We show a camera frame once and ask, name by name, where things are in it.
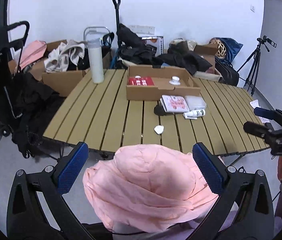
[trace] wall outlet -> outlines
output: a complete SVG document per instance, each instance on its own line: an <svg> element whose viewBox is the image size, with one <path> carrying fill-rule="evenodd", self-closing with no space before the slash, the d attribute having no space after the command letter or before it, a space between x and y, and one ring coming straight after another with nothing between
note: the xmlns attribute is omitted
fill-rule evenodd
<svg viewBox="0 0 282 240"><path fill-rule="evenodd" d="M134 33L142 34L155 34L155 27L153 26L141 26L141 25L129 25L129 29Z"/></svg>

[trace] clear plastic container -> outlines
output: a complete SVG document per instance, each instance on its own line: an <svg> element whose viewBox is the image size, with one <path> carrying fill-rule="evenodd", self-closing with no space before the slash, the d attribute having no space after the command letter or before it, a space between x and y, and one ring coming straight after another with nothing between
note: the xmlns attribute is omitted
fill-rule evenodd
<svg viewBox="0 0 282 240"><path fill-rule="evenodd" d="M186 104L188 105L190 111L192 110L202 110L207 107L206 102L203 100L202 97L195 97L195 96L185 96L184 97Z"/></svg>
<svg viewBox="0 0 282 240"><path fill-rule="evenodd" d="M92 72L92 81L95 84L104 81L103 61L102 61L102 48L101 40L87 41L87 48L89 51L90 70Z"/></svg>

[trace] person's finger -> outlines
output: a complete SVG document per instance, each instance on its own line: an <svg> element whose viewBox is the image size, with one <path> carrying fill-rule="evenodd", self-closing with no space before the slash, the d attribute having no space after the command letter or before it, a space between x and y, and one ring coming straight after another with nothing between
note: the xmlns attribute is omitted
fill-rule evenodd
<svg viewBox="0 0 282 240"><path fill-rule="evenodd" d="M278 159L278 180L282 180L282 156Z"/></svg>

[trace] tripod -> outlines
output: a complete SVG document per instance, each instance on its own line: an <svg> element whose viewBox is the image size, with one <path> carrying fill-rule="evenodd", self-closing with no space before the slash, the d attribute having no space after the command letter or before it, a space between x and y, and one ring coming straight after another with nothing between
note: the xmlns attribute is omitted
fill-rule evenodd
<svg viewBox="0 0 282 240"><path fill-rule="evenodd" d="M245 80L245 83L244 83L244 85L248 84L248 86L249 86L248 91L249 91L250 88L252 89L251 90L251 95L252 96L254 94L254 90L256 88L256 83L257 83L257 78L258 78L259 65L260 65L260 57L261 57L261 50L260 50L261 44L263 44L265 46L266 50L268 52L270 52L268 47L265 45L265 43L268 41L268 38L266 36L264 36L263 39L262 38L257 38L257 41L259 41L259 44L257 45L257 48L254 50L254 52L252 52L252 54L248 57L248 59L244 62L244 64L238 69L238 72L239 72L244 67L244 65L246 63L248 63L249 60L252 59L252 57L253 57L254 60L253 60L252 67L251 67L249 75L248 75L248 77L247 77L247 79Z"/></svg>

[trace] pink garment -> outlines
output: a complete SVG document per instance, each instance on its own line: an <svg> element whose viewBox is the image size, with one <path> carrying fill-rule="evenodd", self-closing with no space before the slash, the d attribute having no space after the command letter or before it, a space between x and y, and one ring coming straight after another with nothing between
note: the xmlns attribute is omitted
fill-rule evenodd
<svg viewBox="0 0 282 240"><path fill-rule="evenodd" d="M44 41L33 41L26 46L21 54L20 67L21 70L27 65L42 58L46 51L46 42Z"/></svg>
<svg viewBox="0 0 282 240"><path fill-rule="evenodd" d="M114 222L145 232L206 214L218 195L211 192L192 154L160 145L122 147L83 176L85 194L109 230Z"/></svg>

